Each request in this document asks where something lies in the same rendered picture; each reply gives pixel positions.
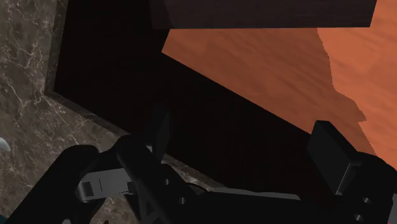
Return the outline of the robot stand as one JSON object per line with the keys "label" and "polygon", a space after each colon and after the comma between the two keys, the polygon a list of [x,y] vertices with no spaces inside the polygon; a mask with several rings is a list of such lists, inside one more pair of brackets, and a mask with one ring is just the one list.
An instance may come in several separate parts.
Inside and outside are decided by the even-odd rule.
{"label": "robot stand", "polygon": [[377,0],[148,0],[158,29],[369,27]]}

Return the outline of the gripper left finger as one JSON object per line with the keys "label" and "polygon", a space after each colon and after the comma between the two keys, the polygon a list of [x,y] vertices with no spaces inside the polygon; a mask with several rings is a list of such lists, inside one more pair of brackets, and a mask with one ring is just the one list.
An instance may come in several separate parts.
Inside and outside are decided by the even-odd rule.
{"label": "gripper left finger", "polygon": [[84,176],[103,165],[121,166],[131,178],[136,194],[127,200],[140,224],[194,224],[189,205],[195,192],[135,135],[122,136],[103,153],[91,145],[65,149],[5,224],[90,224],[104,199],[81,202],[76,190]]}

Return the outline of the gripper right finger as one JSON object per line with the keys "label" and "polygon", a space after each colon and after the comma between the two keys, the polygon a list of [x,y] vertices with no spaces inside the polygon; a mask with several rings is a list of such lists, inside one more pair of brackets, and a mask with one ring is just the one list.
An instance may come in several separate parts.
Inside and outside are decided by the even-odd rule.
{"label": "gripper right finger", "polygon": [[307,151],[338,198],[332,224],[387,224],[397,188],[397,170],[357,151],[329,121],[315,122]]}

